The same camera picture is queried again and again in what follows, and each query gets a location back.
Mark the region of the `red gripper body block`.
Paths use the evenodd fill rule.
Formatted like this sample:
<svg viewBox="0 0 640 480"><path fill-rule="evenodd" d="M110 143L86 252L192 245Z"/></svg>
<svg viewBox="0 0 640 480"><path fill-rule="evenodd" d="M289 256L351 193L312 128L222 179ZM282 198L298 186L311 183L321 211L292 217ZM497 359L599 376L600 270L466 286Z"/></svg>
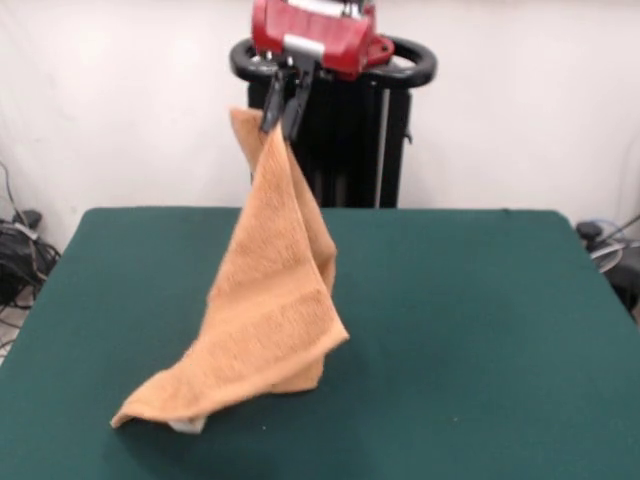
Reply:
<svg viewBox="0 0 640 480"><path fill-rule="evenodd" d="M308 58L346 77L378 64L372 1L255 1L251 32L260 53Z"/></svg>

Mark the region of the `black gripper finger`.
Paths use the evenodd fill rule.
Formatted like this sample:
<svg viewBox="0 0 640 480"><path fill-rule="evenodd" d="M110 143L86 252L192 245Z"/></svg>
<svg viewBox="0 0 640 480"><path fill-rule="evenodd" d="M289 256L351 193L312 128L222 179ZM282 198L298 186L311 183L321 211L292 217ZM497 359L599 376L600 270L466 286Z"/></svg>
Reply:
<svg viewBox="0 0 640 480"><path fill-rule="evenodd" d="M286 71L278 69L271 80L271 84L265 97L263 115L260 129L264 133L269 133L278 124L284 109L284 99L286 93Z"/></svg>
<svg viewBox="0 0 640 480"><path fill-rule="evenodd" d="M294 94L284 111L284 139L295 140L311 93L316 62L300 64L295 79Z"/></svg>

